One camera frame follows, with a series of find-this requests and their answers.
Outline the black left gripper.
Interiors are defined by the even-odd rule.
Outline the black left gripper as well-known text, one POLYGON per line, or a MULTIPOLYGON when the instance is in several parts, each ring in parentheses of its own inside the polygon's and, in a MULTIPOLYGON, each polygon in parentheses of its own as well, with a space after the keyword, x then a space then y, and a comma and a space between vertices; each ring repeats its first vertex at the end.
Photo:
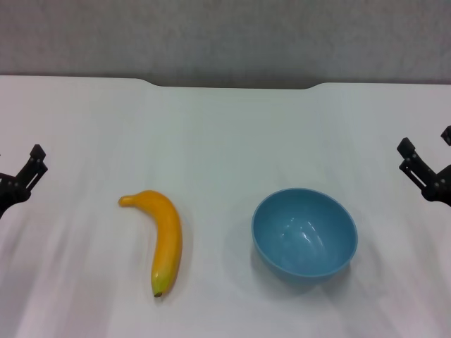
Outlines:
POLYGON ((1 174, 0 218, 6 210, 15 204, 29 199, 29 192, 48 170, 44 164, 46 153, 36 144, 30 152, 30 158, 16 176, 1 174))

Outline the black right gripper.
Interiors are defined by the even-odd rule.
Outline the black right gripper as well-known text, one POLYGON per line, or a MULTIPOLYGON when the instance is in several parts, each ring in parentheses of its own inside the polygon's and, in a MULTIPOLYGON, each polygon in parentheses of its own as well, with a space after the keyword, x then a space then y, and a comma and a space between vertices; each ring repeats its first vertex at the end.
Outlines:
MULTIPOLYGON (((451 126, 447 126, 441 134, 447 145, 451 145, 451 126)), ((420 158, 415 146, 405 137, 397 146, 397 151, 403 158, 399 169, 421 190, 425 200, 438 201, 451 205, 450 165, 435 174, 420 158)))

